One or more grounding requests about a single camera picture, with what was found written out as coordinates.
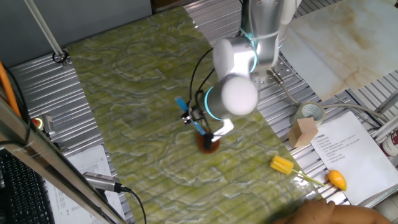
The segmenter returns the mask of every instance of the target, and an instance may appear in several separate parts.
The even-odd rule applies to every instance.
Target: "orange pipe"
[[[6,73],[6,70],[4,69],[2,63],[0,62],[0,79],[2,81],[2,85],[6,91],[7,98],[8,98],[8,103],[10,104],[10,107],[14,110],[14,112],[20,117],[21,112],[19,112],[17,100],[15,98],[14,90],[12,89],[10,80],[8,79],[8,75]]]

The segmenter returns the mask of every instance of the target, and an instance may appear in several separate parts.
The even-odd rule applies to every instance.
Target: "keyboard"
[[[0,209],[9,224],[53,224],[43,179],[5,149],[0,150],[4,188],[0,189]]]

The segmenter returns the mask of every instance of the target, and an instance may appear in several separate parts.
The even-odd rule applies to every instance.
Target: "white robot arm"
[[[211,134],[218,140],[233,129],[230,119],[252,112],[258,102],[258,91],[250,80],[257,67],[260,72],[272,70],[279,47],[283,44],[288,24],[301,0],[243,0],[240,30],[243,36],[217,40],[213,64],[218,83],[202,94],[198,105],[188,106],[190,119],[207,114],[224,122]]]

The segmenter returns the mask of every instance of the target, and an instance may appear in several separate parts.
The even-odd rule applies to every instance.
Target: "green marble surface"
[[[149,223],[268,223],[317,194],[269,167],[275,154],[293,158],[258,112],[216,153],[198,150],[174,98],[188,99],[192,70],[209,48],[182,7],[68,46],[116,172],[140,196]],[[210,56],[195,88],[211,69]],[[238,128],[246,119],[233,121]],[[136,200],[127,200],[143,223]]]

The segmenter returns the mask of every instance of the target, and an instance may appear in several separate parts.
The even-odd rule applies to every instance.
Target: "roll of tape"
[[[297,119],[311,118],[313,117],[315,124],[319,126],[322,121],[326,118],[325,109],[321,105],[315,102],[305,102],[300,105],[296,114],[293,116],[292,124],[296,122]]]

